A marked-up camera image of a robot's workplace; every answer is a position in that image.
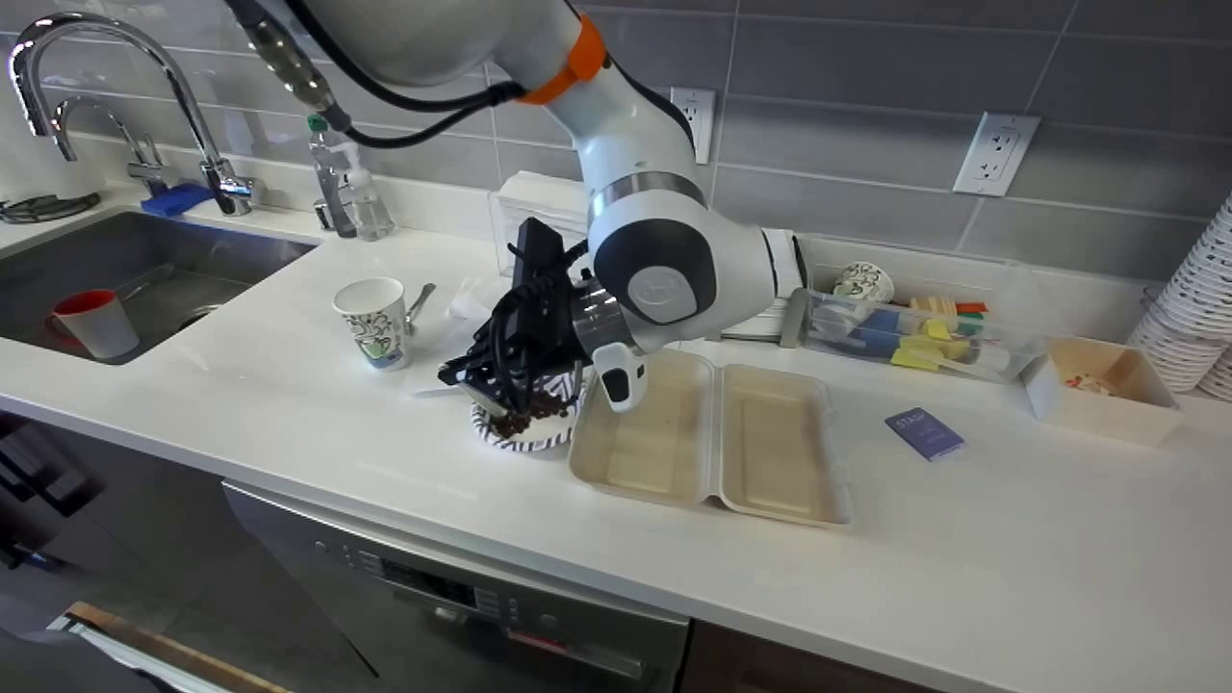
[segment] white countertop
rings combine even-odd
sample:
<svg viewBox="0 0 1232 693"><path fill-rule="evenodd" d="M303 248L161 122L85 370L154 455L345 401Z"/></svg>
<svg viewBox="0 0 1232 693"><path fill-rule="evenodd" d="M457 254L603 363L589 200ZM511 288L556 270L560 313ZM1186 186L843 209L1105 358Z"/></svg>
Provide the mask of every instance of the white countertop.
<svg viewBox="0 0 1232 693"><path fill-rule="evenodd" d="M243 224L321 240L303 216ZM402 374L370 374L331 316L366 274L442 286ZM1228 410L1194 401L1167 447L1135 451L1038 428L982 381L702 343L820 381L856 529L662 507L485 451L466 401L429 393L466 343L452 295L488 279L481 240L324 244L130 365L0 339L0 410L928 684L1232 684ZM883 425L916 405L972 447L922 462Z"/></svg>

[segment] stainless steel sink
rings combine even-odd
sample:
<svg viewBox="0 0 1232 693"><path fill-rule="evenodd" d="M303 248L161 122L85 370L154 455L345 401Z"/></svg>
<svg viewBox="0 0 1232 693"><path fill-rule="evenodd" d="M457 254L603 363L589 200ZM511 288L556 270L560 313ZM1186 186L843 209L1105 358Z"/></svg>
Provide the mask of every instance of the stainless steel sink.
<svg viewBox="0 0 1232 693"><path fill-rule="evenodd" d="M0 339L76 353L45 331L45 313L75 294L111 288L143 339L130 363L309 249L136 212L91 218L0 254Z"/></svg>

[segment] white mug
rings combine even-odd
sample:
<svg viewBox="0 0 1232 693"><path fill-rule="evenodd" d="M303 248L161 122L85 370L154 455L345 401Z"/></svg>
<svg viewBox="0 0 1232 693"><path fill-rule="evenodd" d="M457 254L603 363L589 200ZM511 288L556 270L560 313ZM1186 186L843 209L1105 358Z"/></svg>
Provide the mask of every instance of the white mug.
<svg viewBox="0 0 1232 693"><path fill-rule="evenodd" d="M140 331L130 329L118 295L103 288L67 295L45 319L100 363L114 363L140 347Z"/></svg>
<svg viewBox="0 0 1232 693"><path fill-rule="evenodd" d="M351 325L356 347L375 370L410 363L406 294L398 279L366 279L334 294L334 313Z"/></svg>

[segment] wall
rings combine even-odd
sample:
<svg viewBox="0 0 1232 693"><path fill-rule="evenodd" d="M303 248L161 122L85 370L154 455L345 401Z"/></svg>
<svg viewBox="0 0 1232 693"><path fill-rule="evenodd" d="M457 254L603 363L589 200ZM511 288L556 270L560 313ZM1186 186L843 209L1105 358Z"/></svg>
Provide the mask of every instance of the wall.
<svg viewBox="0 0 1232 693"><path fill-rule="evenodd" d="M303 112L243 54L218 0L3 0L0 45L45 8L91 8L146 26L191 75L227 150L303 163ZM706 177L718 209L750 224L1167 279L1232 190L1228 0L580 8L648 85L725 93ZM186 144L166 85L130 49L63 45L52 75L114 95L140 127ZM334 81L370 127L425 122ZM946 191L982 109L1045 114L1005 200ZM531 109L466 120L416 153L375 153L375 171L481 190L515 171L576 175L566 139Z"/></svg>

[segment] cabinet door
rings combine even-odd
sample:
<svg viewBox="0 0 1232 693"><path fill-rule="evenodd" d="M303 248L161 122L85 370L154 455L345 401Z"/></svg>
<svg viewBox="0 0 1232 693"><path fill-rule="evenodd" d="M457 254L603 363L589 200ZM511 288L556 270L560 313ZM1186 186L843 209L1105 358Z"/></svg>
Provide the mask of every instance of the cabinet door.
<svg viewBox="0 0 1232 693"><path fill-rule="evenodd" d="M693 625L683 693L923 693L922 684Z"/></svg>

